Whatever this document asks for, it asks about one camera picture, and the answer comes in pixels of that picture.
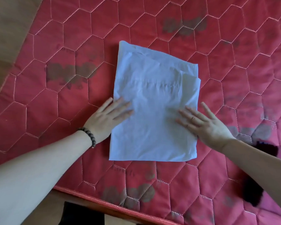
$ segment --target folded white shirt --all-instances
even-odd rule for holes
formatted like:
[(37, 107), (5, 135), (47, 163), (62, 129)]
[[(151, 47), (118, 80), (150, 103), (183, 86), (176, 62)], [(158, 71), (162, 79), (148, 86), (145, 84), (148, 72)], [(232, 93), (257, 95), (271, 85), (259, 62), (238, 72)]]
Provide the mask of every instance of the folded white shirt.
[(175, 122), (185, 105), (197, 109), (198, 65), (120, 41), (113, 97), (134, 114), (111, 133), (109, 160), (188, 161), (196, 136)]

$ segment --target right hand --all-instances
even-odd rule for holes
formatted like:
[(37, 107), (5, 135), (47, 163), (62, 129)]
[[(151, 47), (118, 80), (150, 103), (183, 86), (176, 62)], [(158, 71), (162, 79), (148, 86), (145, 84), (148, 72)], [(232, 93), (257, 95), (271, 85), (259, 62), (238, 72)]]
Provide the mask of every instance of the right hand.
[(186, 121), (182, 121), (178, 118), (176, 119), (176, 122), (197, 135), (208, 147), (222, 153), (225, 145), (230, 140), (235, 139), (235, 137), (224, 123), (211, 112), (204, 102), (201, 103), (201, 106), (204, 108), (208, 117), (201, 112), (186, 106), (185, 110), (179, 110), (179, 113), (186, 119)]

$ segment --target quilted mattress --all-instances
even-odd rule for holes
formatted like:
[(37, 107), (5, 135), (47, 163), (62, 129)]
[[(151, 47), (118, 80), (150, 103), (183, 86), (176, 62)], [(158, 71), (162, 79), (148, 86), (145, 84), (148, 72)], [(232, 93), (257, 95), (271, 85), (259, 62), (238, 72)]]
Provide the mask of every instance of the quilted mattress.
[[(0, 91), (0, 164), (71, 134), (112, 96), (120, 40), (198, 63), (199, 102), (237, 138), (281, 146), (281, 0), (43, 0)], [(200, 141), (197, 153), (109, 161), (107, 139), (55, 188), (158, 224), (281, 224), (239, 197), (230, 160)]]

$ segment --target black object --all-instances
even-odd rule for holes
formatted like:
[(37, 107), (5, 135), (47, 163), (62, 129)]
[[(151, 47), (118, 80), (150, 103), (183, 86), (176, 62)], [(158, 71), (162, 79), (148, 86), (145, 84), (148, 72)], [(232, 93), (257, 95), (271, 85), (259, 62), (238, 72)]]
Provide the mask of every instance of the black object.
[(92, 148), (94, 148), (96, 146), (96, 141), (95, 141), (94, 135), (85, 127), (80, 127), (80, 128), (78, 128), (78, 130), (82, 130), (90, 137), (90, 139), (92, 140)]
[(104, 213), (96, 212), (87, 207), (64, 202), (64, 211), (58, 225), (104, 225)]
[[(278, 147), (267, 144), (264, 142), (257, 142), (256, 145), (252, 145), (260, 151), (263, 151), (269, 155), (277, 157), (278, 155)], [(262, 198), (263, 188), (257, 184), (250, 176), (248, 176), (244, 180), (244, 188), (243, 188), (243, 199), (249, 203), (251, 203), (254, 207), (256, 207)]]

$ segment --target left hand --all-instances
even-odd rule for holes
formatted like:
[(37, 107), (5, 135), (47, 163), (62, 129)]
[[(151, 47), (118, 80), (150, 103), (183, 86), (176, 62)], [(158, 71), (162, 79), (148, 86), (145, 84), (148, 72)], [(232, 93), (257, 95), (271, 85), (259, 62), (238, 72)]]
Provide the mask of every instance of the left hand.
[(133, 114), (133, 110), (124, 112), (131, 105), (130, 102), (120, 105), (123, 98), (119, 98), (109, 106), (112, 101), (113, 98), (109, 98), (84, 125), (94, 135), (96, 144), (105, 140), (114, 127)]

